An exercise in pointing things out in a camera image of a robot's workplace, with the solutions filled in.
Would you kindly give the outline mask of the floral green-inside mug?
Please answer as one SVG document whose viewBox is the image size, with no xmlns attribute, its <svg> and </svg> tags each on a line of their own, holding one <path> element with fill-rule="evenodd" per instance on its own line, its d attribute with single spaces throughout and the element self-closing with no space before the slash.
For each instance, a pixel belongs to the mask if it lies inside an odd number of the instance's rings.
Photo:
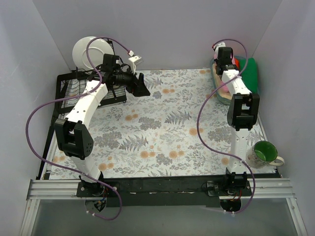
<svg viewBox="0 0 315 236">
<path fill-rule="evenodd" d="M 261 169 L 265 166 L 283 166 L 285 160 L 278 156 L 278 150 L 272 143 L 259 141 L 247 151 L 246 163 L 252 168 Z"/>
</svg>

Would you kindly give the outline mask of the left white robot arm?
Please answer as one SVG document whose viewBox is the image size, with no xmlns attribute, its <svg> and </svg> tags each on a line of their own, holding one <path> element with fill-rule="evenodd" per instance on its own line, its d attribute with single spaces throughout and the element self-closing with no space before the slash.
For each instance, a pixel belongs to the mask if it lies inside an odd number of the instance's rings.
<svg viewBox="0 0 315 236">
<path fill-rule="evenodd" d="M 149 96 L 143 73 L 136 73 L 136 66 L 142 60 L 138 55 L 130 54 L 129 66 L 123 71 L 123 64 L 118 64 L 119 56 L 104 54 L 103 63 L 96 67 L 87 81 L 85 96 L 77 101 L 71 112 L 64 119 L 58 119 L 54 128 L 59 150 L 74 162 L 82 186 L 91 195 L 98 197 L 104 193 L 105 185 L 102 172 L 91 158 L 94 141 L 88 128 L 92 116 L 102 99 L 115 86 L 124 87 L 135 97 Z"/>
</svg>

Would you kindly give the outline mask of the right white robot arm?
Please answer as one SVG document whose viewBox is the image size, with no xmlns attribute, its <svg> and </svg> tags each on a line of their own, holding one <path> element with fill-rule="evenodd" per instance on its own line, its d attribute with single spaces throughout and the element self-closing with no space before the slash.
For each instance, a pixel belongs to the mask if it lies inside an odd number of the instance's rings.
<svg viewBox="0 0 315 236">
<path fill-rule="evenodd" d="M 247 141 L 250 130 L 256 124 L 259 95 L 252 93 L 244 84 L 237 65 L 233 63 L 233 49 L 225 43 L 215 46 L 216 74 L 227 86 L 231 102 L 227 123 L 231 127 L 231 154 L 225 177 L 220 188 L 227 195 L 239 194 L 247 188 Z"/>
</svg>

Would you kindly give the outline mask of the clear blue plastic bin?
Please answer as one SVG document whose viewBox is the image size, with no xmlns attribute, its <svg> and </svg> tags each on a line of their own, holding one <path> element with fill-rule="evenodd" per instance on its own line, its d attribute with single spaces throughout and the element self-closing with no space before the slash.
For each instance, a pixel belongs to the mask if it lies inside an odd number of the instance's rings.
<svg viewBox="0 0 315 236">
<path fill-rule="evenodd" d="M 233 62 L 237 65 L 238 69 L 241 71 L 246 63 L 246 59 L 241 56 L 236 56 L 233 59 Z M 216 62 L 215 58 L 211 59 L 210 61 L 210 69 L 211 69 L 211 76 L 212 76 L 212 82 L 214 85 L 214 89 L 219 87 L 221 82 L 221 77 L 217 75 L 216 73 Z M 257 72 L 257 64 L 254 58 L 249 58 L 248 65 L 244 72 L 242 73 L 242 80 L 245 84 L 245 86 L 252 92 L 252 93 L 258 93 L 258 72 Z M 221 102 L 224 105 L 229 105 L 231 101 L 231 94 L 229 93 L 227 88 L 220 88 L 215 93 L 217 99 L 219 102 Z"/>
</svg>

